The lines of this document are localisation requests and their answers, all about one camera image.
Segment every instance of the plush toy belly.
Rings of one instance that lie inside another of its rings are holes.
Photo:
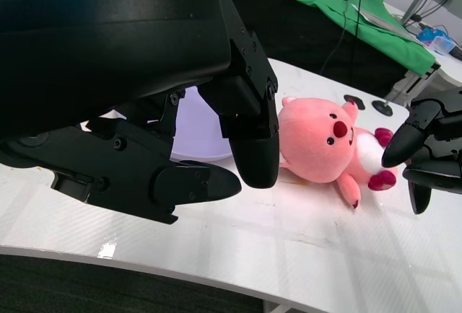
[[[362,133],[357,137],[357,157],[364,169],[371,175],[377,175],[383,170],[383,148],[371,133]]]

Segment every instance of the plush toy ear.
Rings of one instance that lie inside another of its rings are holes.
[[[353,100],[348,101],[341,107],[346,111],[348,116],[352,119],[353,123],[356,122],[356,118],[358,117],[358,105]]]
[[[282,106],[286,106],[287,104],[289,104],[290,102],[293,102],[294,100],[296,100],[295,97],[282,98]]]

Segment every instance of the white table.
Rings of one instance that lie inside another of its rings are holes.
[[[284,96],[363,99],[358,126],[396,130],[366,93],[271,61]],[[236,172],[232,159],[219,162]],[[270,190],[180,206],[172,226],[87,206],[49,188],[44,169],[0,166],[0,253],[92,263],[180,278],[307,312],[459,312],[462,198],[438,195],[411,211],[406,181],[363,190],[357,210],[333,185],[294,184],[282,170]]]

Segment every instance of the blue object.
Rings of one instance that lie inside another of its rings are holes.
[[[436,37],[444,37],[449,40],[452,40],[445,32],[442,30],[425,28],[423,31],[417,35],[417,39],[422,41],[425,45],[430,45]]]

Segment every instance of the plush toy leg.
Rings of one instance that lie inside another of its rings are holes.
[[[378,140],[378,143],[385,148],[388,146],[391,138],[393,138],[393,131],[387,128],[377,128],[375,129],[375,138]]]
[[[348,174],[341,174],[340,177],[337,178],[337,183],[347,203],[353,206],[353,208],[358,207],[361,201],[361,191],[354,178]]]
[[[358,117],[358,105],[356,105],[356,102],[353,100],[348,101],[341,108],[346,111],[353,123],[356,122],[356,118]]]
[[[377,175],[370,178],[369,184],[367,185],[371,190],[387,190],[396,184],[396,176],[388,170],[383,170]]]

